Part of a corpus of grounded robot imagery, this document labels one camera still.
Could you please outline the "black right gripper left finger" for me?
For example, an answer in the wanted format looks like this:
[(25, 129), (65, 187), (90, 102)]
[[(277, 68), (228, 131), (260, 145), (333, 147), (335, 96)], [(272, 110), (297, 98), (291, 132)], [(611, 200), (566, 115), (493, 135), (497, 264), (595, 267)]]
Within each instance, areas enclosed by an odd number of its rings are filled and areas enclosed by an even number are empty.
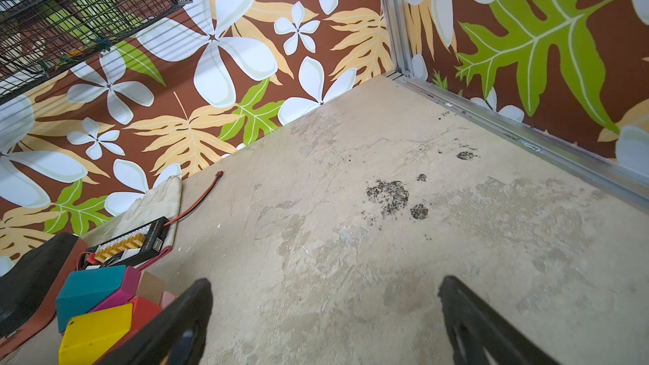
[(211, 283), (195, 281), (100, 364), (198, 364), (204, 355), (213, 308)]

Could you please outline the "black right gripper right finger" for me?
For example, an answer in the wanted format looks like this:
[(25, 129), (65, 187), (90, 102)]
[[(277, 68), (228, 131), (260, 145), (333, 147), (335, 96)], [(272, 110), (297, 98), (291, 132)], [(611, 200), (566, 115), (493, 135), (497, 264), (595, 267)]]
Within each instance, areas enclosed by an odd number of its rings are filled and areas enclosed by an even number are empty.
[(454, 275), (438, 296), (455, 364), (556, 364)]

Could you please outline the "light pink wood block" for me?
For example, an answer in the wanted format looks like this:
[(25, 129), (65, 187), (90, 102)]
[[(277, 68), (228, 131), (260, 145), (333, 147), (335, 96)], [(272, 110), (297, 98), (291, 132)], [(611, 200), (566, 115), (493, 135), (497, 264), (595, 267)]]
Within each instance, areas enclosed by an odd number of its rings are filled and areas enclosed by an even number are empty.
[(170, 304), (172, 304), (176, 300), (176, 296), (170, 293), (169, 291), (164, 291), (161, 296), (161, 300), (159, 302), (159, 305), (162, 309), (165, 309), (168, 307)]

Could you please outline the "red wood block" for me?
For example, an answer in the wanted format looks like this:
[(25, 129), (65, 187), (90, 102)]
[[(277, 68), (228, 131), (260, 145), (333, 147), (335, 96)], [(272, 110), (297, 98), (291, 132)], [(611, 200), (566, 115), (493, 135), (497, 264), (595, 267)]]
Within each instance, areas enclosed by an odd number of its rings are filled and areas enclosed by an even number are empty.
[(131, 303), (133, 306), (131, 328), (129, 332), (122, 337), (110, 351), (115, 351), (120, 346), (135, 336), (143, 329), (152, 319), (162, 312), (162, 307), (144, 297), (136, 297)]

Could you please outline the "natural wood arch block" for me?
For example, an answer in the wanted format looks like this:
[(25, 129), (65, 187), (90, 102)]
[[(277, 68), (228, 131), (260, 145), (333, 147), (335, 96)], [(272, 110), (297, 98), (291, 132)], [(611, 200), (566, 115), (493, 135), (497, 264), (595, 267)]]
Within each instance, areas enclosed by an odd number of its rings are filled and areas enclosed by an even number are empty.
[(144, 271), (140, 274), (140, 281), (135, 292), (135, 297), (142, 297), (154, 304), (159, 304), (165, 292), (164, 280)]

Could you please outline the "magenta wood block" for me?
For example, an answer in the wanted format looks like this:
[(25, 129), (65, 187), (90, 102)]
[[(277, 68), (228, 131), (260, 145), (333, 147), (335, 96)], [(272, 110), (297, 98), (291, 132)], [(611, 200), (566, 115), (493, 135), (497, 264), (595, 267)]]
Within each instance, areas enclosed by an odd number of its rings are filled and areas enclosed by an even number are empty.
[(102, 270), (111, 270), (112, 275), (120, 275), (119, 284), (111, 288), (112, 293), (91, 309), (92, 313), (126, 304), (135, 296), (140, 282), (141, 272), (132, 266), (118, 265)]

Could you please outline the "yellow rounded wood block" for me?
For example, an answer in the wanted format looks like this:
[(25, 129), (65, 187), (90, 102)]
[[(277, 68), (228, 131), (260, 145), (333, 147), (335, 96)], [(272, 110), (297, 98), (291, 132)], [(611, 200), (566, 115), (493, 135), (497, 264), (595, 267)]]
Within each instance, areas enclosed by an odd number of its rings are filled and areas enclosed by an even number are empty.
[(133, 304), (72, 318), (58, 352), (58, 363), (94, 364), (131, 330)]

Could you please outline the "teal wood block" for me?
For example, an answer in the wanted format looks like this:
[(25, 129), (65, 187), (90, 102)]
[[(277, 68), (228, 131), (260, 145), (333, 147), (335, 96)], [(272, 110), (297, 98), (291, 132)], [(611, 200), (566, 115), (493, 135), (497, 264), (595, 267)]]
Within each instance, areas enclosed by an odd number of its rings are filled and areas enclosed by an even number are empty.
[(73, 317), (89, 313), (116, 292), (125, 274), (123, 265), (71, 273), (55, 301), (58, 332), (63, 334)]

